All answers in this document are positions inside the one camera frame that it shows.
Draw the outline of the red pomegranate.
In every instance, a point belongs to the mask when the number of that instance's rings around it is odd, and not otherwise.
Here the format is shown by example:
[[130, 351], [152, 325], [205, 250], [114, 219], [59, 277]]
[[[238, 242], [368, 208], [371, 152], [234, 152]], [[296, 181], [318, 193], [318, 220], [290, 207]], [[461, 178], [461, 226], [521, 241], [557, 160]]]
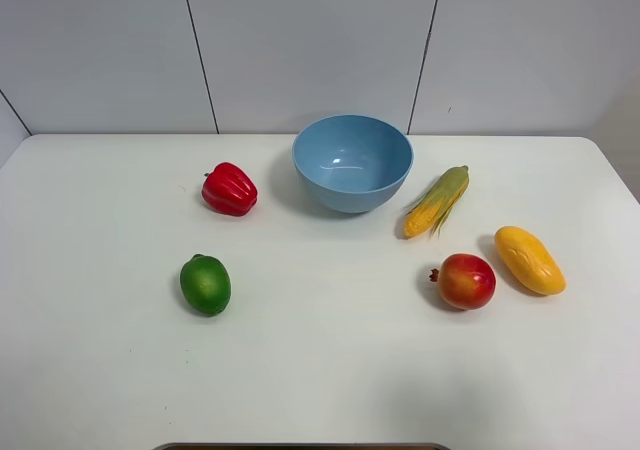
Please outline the red pomegranate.
[[431, 270], [429, 280], [436, 284], [440, 297], [459, 310], [476, 310], [493, 298], [496, 276], [482, 258], [456, 253], [447, 257], [439, 268]]

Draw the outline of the yellow mango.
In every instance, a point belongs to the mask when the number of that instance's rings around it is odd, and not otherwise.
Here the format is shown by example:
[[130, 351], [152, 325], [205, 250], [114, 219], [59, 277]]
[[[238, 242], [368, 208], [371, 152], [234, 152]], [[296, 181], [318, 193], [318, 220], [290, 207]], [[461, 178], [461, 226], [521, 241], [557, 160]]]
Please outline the yellow mango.
[[566, 280], [544, 244], [530, 232], [504, 226], [494, 235], [496, 250], [514, 277], [528, 290], [544, 296], [566, 289]]

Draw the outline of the blue plastic bowl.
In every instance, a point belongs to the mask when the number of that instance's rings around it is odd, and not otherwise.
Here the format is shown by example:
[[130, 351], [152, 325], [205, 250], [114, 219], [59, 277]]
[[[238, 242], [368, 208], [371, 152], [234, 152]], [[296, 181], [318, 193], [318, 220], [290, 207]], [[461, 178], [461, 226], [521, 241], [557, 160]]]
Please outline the blue plastic bowl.
[[404, 133], [362, 115], [323, 118], [300, 132], [292, 145], [294, 167], [309, 194], [347, 214], [386, 203], [404, 183], [413, 160]]

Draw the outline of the red bell pepper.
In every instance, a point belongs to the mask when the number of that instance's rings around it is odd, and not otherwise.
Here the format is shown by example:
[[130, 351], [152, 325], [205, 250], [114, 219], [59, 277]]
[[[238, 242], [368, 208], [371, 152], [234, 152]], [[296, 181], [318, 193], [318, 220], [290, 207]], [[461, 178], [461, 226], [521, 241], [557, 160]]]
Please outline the red bell pepper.
[[238, 166], [219, 163], [206, 175], [201, 195], [218, 213], [241, 217], [257, 203], [258, 191], [251, 179]]

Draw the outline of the corn cob with husk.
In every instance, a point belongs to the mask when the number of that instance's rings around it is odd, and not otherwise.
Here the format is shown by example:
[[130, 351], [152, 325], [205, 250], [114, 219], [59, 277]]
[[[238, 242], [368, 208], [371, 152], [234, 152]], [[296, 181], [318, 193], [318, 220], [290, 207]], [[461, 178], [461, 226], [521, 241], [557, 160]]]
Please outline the corn cob with husk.
[[411, 239], [426, 232], [439, 233], [469, 182], [469, 168], [466, 165], [446, 170], [407, 213], [403, 236]]

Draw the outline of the green lime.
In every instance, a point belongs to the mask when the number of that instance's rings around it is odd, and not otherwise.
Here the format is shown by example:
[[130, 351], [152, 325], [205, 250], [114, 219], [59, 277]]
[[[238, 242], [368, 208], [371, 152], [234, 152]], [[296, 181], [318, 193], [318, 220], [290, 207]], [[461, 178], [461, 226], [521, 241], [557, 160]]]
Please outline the green lime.
[[231, 299], [231, 281], [225, 266], [212, 256], [196, 254], [179, 274], [182, 294], [189, 306], [212, 317], [222, 313]]

